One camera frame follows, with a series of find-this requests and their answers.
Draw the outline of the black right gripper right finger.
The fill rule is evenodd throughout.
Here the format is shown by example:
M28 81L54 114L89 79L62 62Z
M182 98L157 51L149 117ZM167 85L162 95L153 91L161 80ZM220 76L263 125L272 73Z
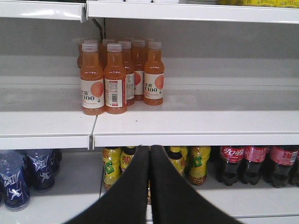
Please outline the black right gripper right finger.
M153 223L240 223L197 193L174 168L163 146L150 147L149 163Z

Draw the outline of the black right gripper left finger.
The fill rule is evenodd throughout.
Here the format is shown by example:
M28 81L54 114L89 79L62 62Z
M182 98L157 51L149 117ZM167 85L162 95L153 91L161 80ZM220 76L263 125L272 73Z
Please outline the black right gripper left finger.
M67 224L146 223L150 148L138 146L117 182L94 204Z

